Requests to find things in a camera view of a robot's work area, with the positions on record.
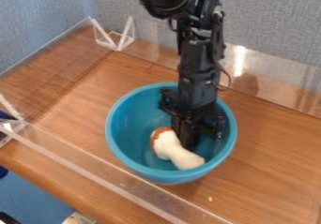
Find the wooden table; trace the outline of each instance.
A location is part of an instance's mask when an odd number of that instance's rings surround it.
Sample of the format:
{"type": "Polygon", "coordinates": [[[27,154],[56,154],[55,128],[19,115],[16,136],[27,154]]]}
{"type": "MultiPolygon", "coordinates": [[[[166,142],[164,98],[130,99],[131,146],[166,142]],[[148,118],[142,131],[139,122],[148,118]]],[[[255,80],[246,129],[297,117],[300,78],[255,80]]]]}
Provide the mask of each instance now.
{"type": "MultiPolygon", "coordinates": [[[[104,139],[111,106],[134,88],[175,81],[174,70],[98,47],[84,29],[9,73],[0,89],[29,122],[123,167],[104,139]]],[[[198,181],[162,188],[233,223],[320,224],[321,120],[231,90],[219,96],[238,122],[233,153],[198,181]]],[[[0,164],[100,223],[167,223],[17,141],[0,149],[0,164]]]]}

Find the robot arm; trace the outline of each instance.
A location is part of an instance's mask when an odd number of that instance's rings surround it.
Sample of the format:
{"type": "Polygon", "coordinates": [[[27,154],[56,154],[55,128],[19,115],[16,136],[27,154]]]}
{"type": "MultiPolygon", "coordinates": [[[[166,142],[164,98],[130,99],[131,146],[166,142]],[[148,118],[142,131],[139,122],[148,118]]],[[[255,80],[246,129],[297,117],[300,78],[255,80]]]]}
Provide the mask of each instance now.
{"type": "Polygon", "coordinates": [[[221,65],[226,48],[219,0],[140,0],[150,15],[177,21],[178,92],[162,90],[160,109],[171,116],[171,128],[189,149],[201,134],[222,136],[225,116],[215,109],[221,65]]]}

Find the teal bowl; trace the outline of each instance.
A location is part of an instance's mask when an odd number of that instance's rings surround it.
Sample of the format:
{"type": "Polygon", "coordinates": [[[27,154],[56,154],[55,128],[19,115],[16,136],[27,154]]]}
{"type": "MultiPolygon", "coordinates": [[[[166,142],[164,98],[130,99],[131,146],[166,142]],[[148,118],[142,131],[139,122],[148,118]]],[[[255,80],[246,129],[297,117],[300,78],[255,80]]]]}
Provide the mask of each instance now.
{"type": "Polygon", "coordinates": [[[171,117],[158,108],[160,88],[177,89],[175,83],[158,83],[126,94],[110,110],[106,138],[110,149],[124,165],[147,180],[164,185],[185,184],[206,175],[231,153],[235,138],[235,118],[227,104],[218,98],[217,107],[227,117],[222,139],[201,137],[194,152],[206,163],[179,171],[172,163],[159,159],[151,151],[151,133],[159,127],[171,126],[171,117]]]}

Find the bowl rim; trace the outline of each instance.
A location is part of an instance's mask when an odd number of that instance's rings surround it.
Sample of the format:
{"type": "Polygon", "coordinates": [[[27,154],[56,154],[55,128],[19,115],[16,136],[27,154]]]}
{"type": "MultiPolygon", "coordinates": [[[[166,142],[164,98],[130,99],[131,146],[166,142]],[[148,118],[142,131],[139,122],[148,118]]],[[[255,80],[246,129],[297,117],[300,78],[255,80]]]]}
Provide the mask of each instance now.
{"type": "Polygon", "coordinates": [[[115,111],[118,107],[124,103],[127,98],[132,97],[142,91],[150,90],[152,88],[159,88],[159,87],[177,87],[177,83],[174,82],[160,82],[150,85],[144,85],[132,91],[130,91],[127,94],[124,94],[120,99],[115,102],[112,108],[110,109],[110,113],[107,116],[107,121],[106,121],[106,139],[107,139],[107,144],[111,149],[111,152],[116,156],[116,158],[124,163],[124,165],[132,169],[134,171],[139,172],[140,174],[148,176],[148,177],[155,177],[155,178],[183,178],[190,175],[197,175],[203,172],[209,172],[214,167],[217,167],[223,160],[227,158],[227,156],[231,153],[231,150],[235,145],[235,138],[237,138],[237,122],[235,122],[235,117],[231,112],[231,109],[229,105],[222,101],[221,98],[217,99],[217,104],[222,108],[222,111],[225,112],[225,115],[227,116],[229,122],[230,122],[230,136],[227,137],[226,145],[218,155],[207,161],[202,166],[189,169],[189,170],[162,170],[162,169],[154,169],[150,168],[140,163],[135,162],[132,159],[127,157],[127,155],[123,153],[120,148],[118,147],[114,137],[111,135],[111,119],[114,117],[115,111]]]}

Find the gray fabric wall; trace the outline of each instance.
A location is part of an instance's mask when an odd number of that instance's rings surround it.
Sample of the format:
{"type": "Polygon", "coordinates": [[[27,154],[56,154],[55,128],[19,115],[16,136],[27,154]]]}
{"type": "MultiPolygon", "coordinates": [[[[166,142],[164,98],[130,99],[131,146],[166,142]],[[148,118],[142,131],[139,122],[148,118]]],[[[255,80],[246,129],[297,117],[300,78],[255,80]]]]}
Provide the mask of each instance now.
{"type": "Polygon", "coordinates": [[[88,15],[95,0],[0,0],[0,71],[88,15]]]}
{"type": "MultiPolygon", "coordinates": [[[[104,27],[120,31],[138,0],[96,0],[104,27]]],[[[226,41],[321,67],[321,0],[222,0],[226,41]]]]}

